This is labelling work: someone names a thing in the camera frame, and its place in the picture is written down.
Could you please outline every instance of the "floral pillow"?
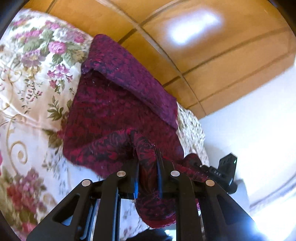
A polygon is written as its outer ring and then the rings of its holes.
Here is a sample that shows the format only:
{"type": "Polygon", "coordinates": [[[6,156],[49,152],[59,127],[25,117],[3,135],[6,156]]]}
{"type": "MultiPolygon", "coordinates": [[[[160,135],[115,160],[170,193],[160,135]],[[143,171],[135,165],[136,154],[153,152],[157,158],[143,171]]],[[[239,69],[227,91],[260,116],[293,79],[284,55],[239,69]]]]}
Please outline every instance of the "floral pillow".
{"type": "Polygon", "coordinates": [[[83,178],[62,155],[62,126],[92,37],[21,10],[0,40],[0,210],[25,240],[83,178]]]}
{"type": "Polygon", "coordinates": [[[36,127],[59,130],[91,41],[53,16],[19,12],[0,41],[0,108],[26,116],[36,127]]]}

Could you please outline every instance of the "pink flower pattern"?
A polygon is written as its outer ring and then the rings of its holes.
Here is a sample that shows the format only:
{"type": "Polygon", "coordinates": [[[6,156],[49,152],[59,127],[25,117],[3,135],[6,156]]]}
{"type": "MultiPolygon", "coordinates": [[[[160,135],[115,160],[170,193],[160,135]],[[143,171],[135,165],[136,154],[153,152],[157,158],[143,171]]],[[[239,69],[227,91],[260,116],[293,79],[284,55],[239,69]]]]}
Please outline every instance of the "pink flower pattern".
{"type": "Polygon", "coordinates": [[[57,73],[57,78],[62,78],[64,75],[61,72],[57,73]]]}
{"type": "Polygon", "coordinates": [[[76,43],[82,44],[85,41],[85,34],[74,29],[68,29],[65,39],[67,41],[74,41],[76,43]]]}
{"type": "Polygon", "coordinates": [[[26,19],[20,19],[18,21],[15,21],[13,23],[13,26],[19,26],[19,25],[23,25],[27,20],[26,19]]]}
{"type": "Polygon", "coordinates": [[[53,23],[53,22],[51,22],[49,20],[47,20],[45,22],[45,26],[48,27],[51,30],[56,30],[56,29],[58,29],[60,27],[60,25],[58,23],[53,23]]]}
{"type": "Polygon", "coordinates": [[[49,85],[50,85],[50,87],[52,87],[52,88],[56,88],[56,86],[57,86],[57,80],[55,80],[55,81],[51,80],[51,81],[49,82],[49,85]]]}
{"type": "Polygon", "coordinates": [[[54,73],[54,71],[48,71],[48,73],[47,73],[47,75],[49,76],[49,77],[51,77],[51,78],[54,78],[55,77],[55,73],[54,73]]]}
{"type": "Polygon", "coordinates": [[[66,77],[67,77],[68,83],[71,83],[71,81],[73,80],[73,75],[71,75],[71,76],[66,75],[66,77]]]}
{"type": "Polygon", "coordinates": [[[15,177],[15,183],[9,185],[6,191],[16,211],[26,209],[35,214],[39,206],[44,206],[37,198],[42,183],[43,179],[39,178],[39,174],[33,168],[26,176],[15,177]]]}
{"type": "Polygon", "coordinates": [[[44,56],[41,56],[40,50],[32,50],[27,53],[25,53],[22,56],[21,62],[25,67],[33,67],[33,66],[38,66],[41,65],[41,62],[45,60],[44,56]]]}
{"type": "Polygon", "coordinates": [[[39,30],[31,30],[31,31],[27,31],[24,33],[18,33],[15,35],[16,39],[19,38],[24,38],[24,43],[26,43],[28,41],[28,39],[30,39],[31,37],[39,37],[40,34],[42,34],[43,30],[39,29],[39,30]]]}
{"type": "Polygon", "coordinates": [[[64,64],[62,64],[62,66],[63,66],[63,70],[62,71],[63,71],[64,74],[70,73],[69,69],[67,69],[64,64]]]}
{"type": "Polygon", "coordinates": [[[51,53],[61,55],[66,52],[67,46],[63,42],[53,41],[49,43],[48,49],[51,53]]]}
{"type": "Polygon", "coordinates": [[[26,223],[22,223],[22,230],[25,232],[25,233],[30,233],[32,232],[32,230],[36,227],[35,224],[32,224],[30,222],[26,222],[26,223]]]}
{"type": "Polygon", "coordinates": [[[65,66],[65,65],[64,64],[62,64],[62,65],[59,64],[55,68],[56,68],[57,71],[61,72],[61,71],[63,71],[63,66],[65,66]]]}

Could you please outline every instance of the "white wall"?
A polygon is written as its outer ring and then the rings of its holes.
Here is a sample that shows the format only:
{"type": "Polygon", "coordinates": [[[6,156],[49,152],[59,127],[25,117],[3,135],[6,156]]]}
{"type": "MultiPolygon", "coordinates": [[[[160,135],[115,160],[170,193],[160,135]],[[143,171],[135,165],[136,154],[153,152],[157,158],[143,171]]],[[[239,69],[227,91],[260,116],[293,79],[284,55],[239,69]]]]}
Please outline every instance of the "white wall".
{"type": "Polygon", "coordinates": [[[210,164],[232,152],[250,203],[296,172],[296,68],[200,120],[210,164]]]}

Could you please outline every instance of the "floral bedspread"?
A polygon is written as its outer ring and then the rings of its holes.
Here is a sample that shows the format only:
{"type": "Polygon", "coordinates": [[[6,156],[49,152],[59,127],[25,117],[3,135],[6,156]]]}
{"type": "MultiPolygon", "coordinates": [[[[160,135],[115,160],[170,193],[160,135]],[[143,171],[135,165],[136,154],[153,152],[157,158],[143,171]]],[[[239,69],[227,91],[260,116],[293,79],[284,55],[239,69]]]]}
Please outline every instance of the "floral bedspread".
{"type": "MultiPolygon", "coordinates": [[[[62,154],[61,130],[91,42],[67,22],[31,10],[21,10],[0,40],[0,210],[21,240],[81,180],[101,180],[62,154]]],[[[178,112],[184,153],[208,164],[198,120],[181,106],[178,112]]],[[[123,200],[120,240],[147,228],[134,203],[123,200]]]]}

